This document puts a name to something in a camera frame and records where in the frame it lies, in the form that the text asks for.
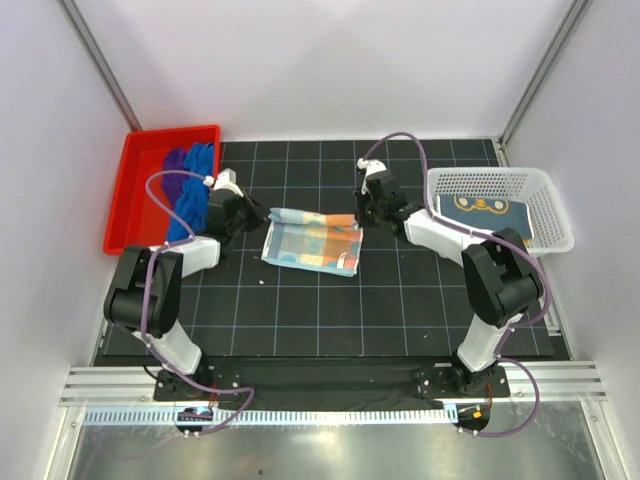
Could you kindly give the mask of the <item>yellow tiger hello towel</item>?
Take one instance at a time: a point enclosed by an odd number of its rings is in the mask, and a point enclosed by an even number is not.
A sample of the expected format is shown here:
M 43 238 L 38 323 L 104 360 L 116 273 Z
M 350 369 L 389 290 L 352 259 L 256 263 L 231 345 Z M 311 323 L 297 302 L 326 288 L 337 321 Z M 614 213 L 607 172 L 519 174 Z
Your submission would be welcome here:
M 516 230 L 526 246 L 534 239 L 529 207 L 522 202 L 501 198 L 436 195 L 436 211 L 451 220 L 476 229 Z

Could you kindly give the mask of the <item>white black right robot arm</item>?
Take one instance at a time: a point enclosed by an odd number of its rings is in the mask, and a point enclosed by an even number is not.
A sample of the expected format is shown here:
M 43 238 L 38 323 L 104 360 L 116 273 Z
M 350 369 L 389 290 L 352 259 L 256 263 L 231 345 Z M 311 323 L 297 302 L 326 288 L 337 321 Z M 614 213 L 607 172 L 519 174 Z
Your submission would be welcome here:
M 472 231 L 407 200 L 389 171 L 367 173 L 356 194 L 356 220 L 380 226 L 412 245 L 462 267 L 473 317 L 451 360 L 450 382 L 473 396 L 494 374 L 500 351 L 529 308 L 543 295 L 539 270 L 518 232 Z

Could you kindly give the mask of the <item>pastel striped towel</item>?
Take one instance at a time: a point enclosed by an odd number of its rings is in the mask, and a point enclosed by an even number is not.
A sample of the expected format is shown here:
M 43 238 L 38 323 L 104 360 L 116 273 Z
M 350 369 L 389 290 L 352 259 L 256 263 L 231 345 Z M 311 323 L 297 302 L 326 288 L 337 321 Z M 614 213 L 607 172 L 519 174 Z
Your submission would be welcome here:
M 272 208 L 269 220 L 261 255 L 266 263 L 343 277 L 357 274 L 364 229 L 353 214 Z

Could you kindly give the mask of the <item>blue towel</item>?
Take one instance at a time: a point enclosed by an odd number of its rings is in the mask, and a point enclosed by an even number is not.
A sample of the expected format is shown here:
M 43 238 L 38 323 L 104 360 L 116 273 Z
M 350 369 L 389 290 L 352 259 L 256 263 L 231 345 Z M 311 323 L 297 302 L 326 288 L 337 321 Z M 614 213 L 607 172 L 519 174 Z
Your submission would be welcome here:
M 191 171 L 203 177 L 213 175 L 215 145 L 213 143 L 194 143 L 188 150 L 187 161 Z M 191 230 L 198 234 L 205 229 L 209 188 L 202 180 L 186 175 L 183 194 L 176 203 L 173 212 L 181 217 Z

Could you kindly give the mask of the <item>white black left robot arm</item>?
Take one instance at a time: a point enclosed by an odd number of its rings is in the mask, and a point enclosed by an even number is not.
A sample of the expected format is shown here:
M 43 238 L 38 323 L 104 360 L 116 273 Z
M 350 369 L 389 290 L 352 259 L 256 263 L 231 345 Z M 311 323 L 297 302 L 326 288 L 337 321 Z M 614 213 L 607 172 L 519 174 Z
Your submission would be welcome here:
M 103 306 L 106 320 L 143 342 L 190 400 L 208 395 L 212 377 L 206 354 L 179 320 L 182 281 L 216 267 L 238 237 L 265 223 L 268 209 L 243 190 L 225 187 L 210 194 L 205 213 L 200 235 L 126 247 Z

